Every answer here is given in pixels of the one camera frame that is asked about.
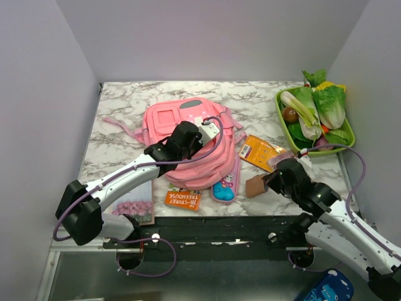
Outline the brown leather wallet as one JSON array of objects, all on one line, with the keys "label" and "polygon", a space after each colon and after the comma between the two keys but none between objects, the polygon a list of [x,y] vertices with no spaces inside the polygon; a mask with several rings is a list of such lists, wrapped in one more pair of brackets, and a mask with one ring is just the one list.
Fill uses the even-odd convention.
[{"label": "brown leather wallet", "polygon": [[247,198],[254,198],[268,191],[269,188],[265,181],[267,176],[268,174],[257,175],[245,182],[245,195]]}]

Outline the pink student backpack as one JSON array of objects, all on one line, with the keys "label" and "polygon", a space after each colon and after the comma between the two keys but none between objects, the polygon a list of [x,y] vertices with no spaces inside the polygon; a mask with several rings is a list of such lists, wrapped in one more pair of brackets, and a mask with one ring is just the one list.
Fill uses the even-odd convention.
[{"label": "pink student backpack", "polygon": [[157,160],[177,161],[177,166],[161,166],[160,172],[174,186],[189,190],[206,189],[231,176],[235,146],[247,136],[227,107],[197,97],[150,106],[142,127],[134,131],[123,122],[105,121],[143,143]]}]

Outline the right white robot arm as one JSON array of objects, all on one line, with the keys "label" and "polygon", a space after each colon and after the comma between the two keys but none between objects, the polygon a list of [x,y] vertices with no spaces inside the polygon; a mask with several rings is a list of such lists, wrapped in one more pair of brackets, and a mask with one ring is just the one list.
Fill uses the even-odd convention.
[{"label": "right white robot arm", "polygon": [[292,244],[308,242],[357,272],[381,300],[400,300],[400,247],[354,213],[327,184],[314,182],[296,159],[285,159],[263,177],[274,192],[304,212],[288,230]]}]

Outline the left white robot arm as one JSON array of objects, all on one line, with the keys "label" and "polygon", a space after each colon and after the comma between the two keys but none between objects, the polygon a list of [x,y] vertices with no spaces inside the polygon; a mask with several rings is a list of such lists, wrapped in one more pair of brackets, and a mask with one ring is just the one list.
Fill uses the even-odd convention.
[{"label": "left white robot arm", "polygon": [[127,166],[88,184],[69,183],[56,210],[57,225],[63,226],[78,246],[97,237],[116,238],[126,248],[135,246],[139,239],[136,222],[105,210],[126,193],[190,159],[202,148],[201,139],[200,128],[183,121],[171,136],[148,146]]}]

